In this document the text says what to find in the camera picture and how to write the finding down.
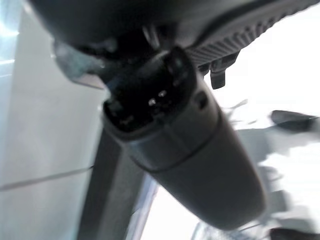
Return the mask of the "dark right robot hand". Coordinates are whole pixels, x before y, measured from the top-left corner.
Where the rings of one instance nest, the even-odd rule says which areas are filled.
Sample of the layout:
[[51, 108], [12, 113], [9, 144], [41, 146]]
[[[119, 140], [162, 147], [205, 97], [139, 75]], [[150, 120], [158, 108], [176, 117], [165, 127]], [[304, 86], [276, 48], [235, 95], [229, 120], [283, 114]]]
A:
[[[107, 92], [105, 130], [184, 207], [222, 230], [265, 191], [211, 90], [242, 49], [316, 0], [31, 0], [73, 83]], [[211, 87], [204, 82], [210, 71]]]

